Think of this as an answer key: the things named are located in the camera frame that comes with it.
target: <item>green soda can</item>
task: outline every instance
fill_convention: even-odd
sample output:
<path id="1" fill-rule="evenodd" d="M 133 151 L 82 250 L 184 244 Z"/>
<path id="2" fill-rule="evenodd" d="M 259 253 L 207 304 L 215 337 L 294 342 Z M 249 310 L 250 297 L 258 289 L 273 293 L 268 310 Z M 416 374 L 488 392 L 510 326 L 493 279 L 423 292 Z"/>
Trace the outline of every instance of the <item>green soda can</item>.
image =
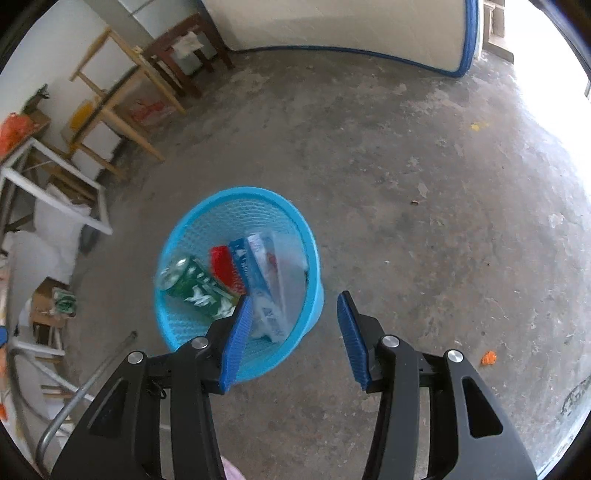
<path id="1" fill-rule="evenodd" d="M 229 317 L 238 298 L 218 282 L 199 260 L 187 254 L 177 254 L 168 267 L 158 273 L 156 287 L 168 295 L 191 303 L 212 320 Z"/>

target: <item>pink cloth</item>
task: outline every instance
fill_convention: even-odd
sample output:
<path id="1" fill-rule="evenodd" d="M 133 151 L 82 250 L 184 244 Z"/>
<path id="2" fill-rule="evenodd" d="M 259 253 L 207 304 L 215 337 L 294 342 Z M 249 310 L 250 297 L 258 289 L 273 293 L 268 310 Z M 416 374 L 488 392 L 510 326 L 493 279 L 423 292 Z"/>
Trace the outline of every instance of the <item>pink cloth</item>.
<path id="1" fill-rule="evenodd" d="M 233 466 L 224 457 L 222 457 L 222 465 L 223 465 L 223 471 L 226 474 L 226 479 L 227 480 L 246 480 L 242 476 L 242 474 L 240 473 L 240 470 L 238 470 L 238 468 L 236 468 L 235 466 Z"/>

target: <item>wooden stool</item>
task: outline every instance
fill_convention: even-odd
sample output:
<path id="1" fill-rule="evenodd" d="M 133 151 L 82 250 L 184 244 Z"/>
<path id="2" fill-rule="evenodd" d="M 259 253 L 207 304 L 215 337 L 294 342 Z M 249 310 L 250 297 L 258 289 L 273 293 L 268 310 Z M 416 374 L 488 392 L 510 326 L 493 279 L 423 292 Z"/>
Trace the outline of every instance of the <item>wooden stool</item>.
<path id="1" fill-rule="evenodd" d="M 158 70 L 160 75 L 162 75 L 168 84 L 177 92 L 180 91 L 179 86 L 173 79 L 170 78 L 170 76 L 165 73 L 164 69 L 158 65 L 159 60 L 162 60 L 171 70 L 171 72 L 174 73 L 180 84 L 188 93 L 195 97 L 201 97 L 201 90 L 199 90 L 199 88 L 193 84 L 191 78 L 181 70 L 172 57 L 174 43 L 179 37 L 182 37 L 189 32 L 194 32 L 195 34 L 203 33 L 214 46 L 217 54 L 226 64 L 226 67 L 228 67 L 228 70 L 234 68 L 234 64 L 230 60 L 228 52 L 226 51 L 222 39 L 219 37 L 217 31 L 199 14 L 191 15 L 181 23 L 175 25 L 163 35 L 160 35 L 144 50 L 144 57 L 150 62 L 150 65 Z M 211 62 L 201 50 L 195 50 L 193 53 L 201 61 L 203 67 L 208 72 L 213 72 L 213 66 Z"/>

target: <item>mesh basket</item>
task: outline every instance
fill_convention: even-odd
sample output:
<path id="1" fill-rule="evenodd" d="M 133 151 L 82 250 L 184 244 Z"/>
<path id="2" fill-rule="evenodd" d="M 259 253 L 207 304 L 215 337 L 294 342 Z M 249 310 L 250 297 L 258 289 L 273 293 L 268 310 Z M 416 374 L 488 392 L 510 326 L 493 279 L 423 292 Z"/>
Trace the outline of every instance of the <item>mesh basket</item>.
<path id="1" fill-rule="evenodd" d="M 249 338 L 237 381 L 259 377 L 285 360 L 322 312 L 324 291 L 318 250 L 301 213 L 269 190 L 254 187 L 224 190 L 201 202 L 178 223 L 158 262 L 158 271 L 161 271 L 170 256 L 181 251 L 209 265 L 211 247 L 227 245 L 257 231 L 286 233 L 300 239 L 309 267 L 308 284 L 302 311 L 289 337 L 283 343 Z M 172 351 L 195 336 L 205 335 L 211 324 L 201 319 L 192 305 L 158 289 L 155 289 L 155 308 L 160 332 Z"/>

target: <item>metal screw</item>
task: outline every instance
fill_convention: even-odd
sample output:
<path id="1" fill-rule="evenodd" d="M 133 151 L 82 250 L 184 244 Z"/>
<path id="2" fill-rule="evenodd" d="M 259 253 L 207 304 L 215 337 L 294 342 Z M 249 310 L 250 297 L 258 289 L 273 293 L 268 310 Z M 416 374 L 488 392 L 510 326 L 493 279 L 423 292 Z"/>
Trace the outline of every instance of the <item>metal screw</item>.
<path id="1" fill-rule="evenodd" d="M 457 350 L 449 350 L 447 353 L 447 357 L 455 364 L 458 364 L 462 360 L 464 360 L 464 356 L 462 355 L 462 353 L 458 352 Z"/>
<path id="2" fill-rule="evenodd" d="M 209 341 L 205 337 L 195 337 L 191 340 L 191 346 L 195 350 L 203 350 L 207 345 L 209 345 Z"/>
<path id="3" fill-rule="evenodd" d="M 382 343 L 384 346 L 396 348 L 398 345 L 400 345 L 400 340 L 398 340 L 398 338 L 394 335 L 386 335 L 384 338 L 382 338 Z"/>
<path id="4" fill-rule="evenodd" d="M 142 352 L 131 352 L 127 356 L 127 361 L 132 365 L 140 363 L 143 359 L 144 359 L 144 354 Z"/>

